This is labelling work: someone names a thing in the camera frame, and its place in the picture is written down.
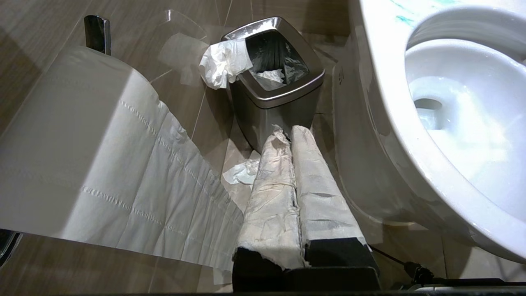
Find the stainless steel trash can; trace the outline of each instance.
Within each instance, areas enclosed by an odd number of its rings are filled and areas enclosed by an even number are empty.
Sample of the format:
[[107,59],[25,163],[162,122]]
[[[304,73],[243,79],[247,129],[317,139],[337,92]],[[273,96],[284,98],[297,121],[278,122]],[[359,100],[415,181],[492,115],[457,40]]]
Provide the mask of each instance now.
[[[245,25],[222,40],[240,38],[246,39],[254,67],[230,85],[232,103],[245,138],[261,152],[275,124],[287,134],[293,125],[310,128],[325,70],[305,39],[281,17]],[[277,69],[283,83],[260,77]]]

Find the tissue on floor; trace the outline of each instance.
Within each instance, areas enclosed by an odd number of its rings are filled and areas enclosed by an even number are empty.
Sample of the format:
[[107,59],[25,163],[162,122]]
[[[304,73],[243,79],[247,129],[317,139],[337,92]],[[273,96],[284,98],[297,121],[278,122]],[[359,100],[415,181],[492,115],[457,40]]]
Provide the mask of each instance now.
[[231,270],[243,221],[125,63],[61,53],[0,139],[0,228]]
[[343,238],[366,244],[310,130],[295,125],[291,139],[303,245]]
[[208,87],[226,88],[237,75],[252,68],[245,39],[222,41],[211,45],[199,63],[199,72]]
[[292,152],[281,129],[263,146],[238,246],[258,252],[282,269],[305,266]]
[[234,165],[230,170],[223,173],[223,178],[230,185],[245,184],[252,189],[254,180],[258,173],[259,160],[261,155],[257,151],[252,151],[250,158],[240,164]]

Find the toilet bowl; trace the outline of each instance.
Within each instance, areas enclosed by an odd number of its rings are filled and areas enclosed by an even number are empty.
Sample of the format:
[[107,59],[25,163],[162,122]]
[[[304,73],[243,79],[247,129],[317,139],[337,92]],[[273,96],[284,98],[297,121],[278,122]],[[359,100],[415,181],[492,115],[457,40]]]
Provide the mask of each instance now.
[[349,2],[333,73],[349,202],[525,263],[526,7],[455,6],[408,28],[370,6]]

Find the toilet paper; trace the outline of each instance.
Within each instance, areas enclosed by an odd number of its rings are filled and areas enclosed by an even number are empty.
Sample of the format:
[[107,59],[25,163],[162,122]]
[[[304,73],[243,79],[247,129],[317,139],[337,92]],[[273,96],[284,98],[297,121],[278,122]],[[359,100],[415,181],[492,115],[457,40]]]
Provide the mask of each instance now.
[[231,270],[243,221],[136,70],[61,53],[0,139],[0,228]]
[[276,129],[263,146],[238,246],[282,269],[305,266],[292,152],[282,129]]
[[295,125],[291,138],[303,245],[344,238],[366,244],[310,130]]

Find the grout line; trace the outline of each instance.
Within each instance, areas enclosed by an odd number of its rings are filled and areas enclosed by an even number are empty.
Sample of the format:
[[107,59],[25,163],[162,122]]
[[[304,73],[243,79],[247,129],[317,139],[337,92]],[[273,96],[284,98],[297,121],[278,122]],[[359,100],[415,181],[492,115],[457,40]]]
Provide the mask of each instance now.
[[214,0],[214,2],[216,3],[217,20],[219,21],[219,26],[222,27],[224,25],[221,24],[221,17],[219,16],[219,8],[217,7],[217,0]]
[[201,100],[201,106],[199,106],[199,112],[197,112],[196,124],[194,124],[194,130],[192,131],[192,136],[190,137],[191,140],[194,139],[194,134],[196,133],[197,122],[199,121],[199,115],[201,115],[201,108],[203,107],[203,102],[205,101],[205,96],[206,96],[206,89],[205,89],[205,93],[203,94],[203,99]]
[[195,293],[199,290],[199,287],[201,287],[201,280],[203,279],[203,268],[208,268],[208,266],[201,265],[201,268],[199,269],[199,278],[197,279],[197,285],[195,288]]
[[228,5],[227,17],[225,17],[225,24],[223,25],[223,27],[227,25],[228,16],[230,15],[230,9],[232,8],[232,1],[234,0],[230,0],[230,5]]
[[154,283],[155,272],[157,271],[157,263],[159,262],[159,257],[155,260],[154,273],[151,275],[150,284],[148,285],[148,293],[151,291],[151,285]]
[[157,79],[159,79],[159,78],[163,77],[164,75],[166,75],[166,74],[170,73],[170,72],[171,72],[171,71],[173,71],[173,70],[174,70],[174,69],[172,68],[172,69],[170,69],[170,70],[166,71],[165,73],[161,74],[160,76],[158,76],[158,77],[156,77],[156,78],[152,79],[152,80],[150,81],[150,83],[153,83],[153,82],[154,82],[155,80],[157,80]]
[[448,275],[448,264],[446,262],[446,250],[444,249],[444,237],[440,236],[440,242],[442,243],[442,257],[444,258],[444,271],[446,272],[446,279],[449,278]]
[[252,0],[250,0],[250,16],[252,17],[252,21],[254,21],[254,8],[252,7]]

